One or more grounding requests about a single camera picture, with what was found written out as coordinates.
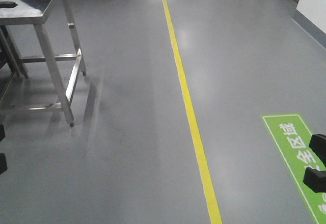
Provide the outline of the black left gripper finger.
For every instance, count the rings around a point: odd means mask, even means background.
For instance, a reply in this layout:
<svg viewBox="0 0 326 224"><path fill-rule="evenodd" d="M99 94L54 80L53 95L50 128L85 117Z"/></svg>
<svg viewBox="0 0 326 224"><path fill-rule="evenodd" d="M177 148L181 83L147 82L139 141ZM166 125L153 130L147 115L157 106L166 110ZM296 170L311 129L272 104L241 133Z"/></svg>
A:
<svg viewBox="0 0 326 224"><path fill-rule="evenodd" d="M3 174L7 170L7 160L4 153L0 153L0 174Z"/></svg>
<svg viewBox="0 0 326 224"><path fill-rule="evenodd" d="M0 141L2 141L6 137L5 128L3 124L0 124Z"/></svg>

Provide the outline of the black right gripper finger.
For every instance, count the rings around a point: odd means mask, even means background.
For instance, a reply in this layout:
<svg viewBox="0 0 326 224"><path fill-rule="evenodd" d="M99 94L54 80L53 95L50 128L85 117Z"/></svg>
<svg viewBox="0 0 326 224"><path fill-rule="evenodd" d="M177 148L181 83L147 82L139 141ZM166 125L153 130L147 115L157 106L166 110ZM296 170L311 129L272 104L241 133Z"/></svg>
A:
<svg viewBox="0 0 326 224"><path fill-rule="evenodd" d="M309 147L318 156L321 162L325 165L325 145L326 139L323 134L313 134L310 139Z"/></svg>
<svg viewBox="0 0 326 224"><path fill-rule="evenodd" d="M307 167L305 169L303 183L315 193L325 193L325 171L319 171L317 169Z"/></svg>

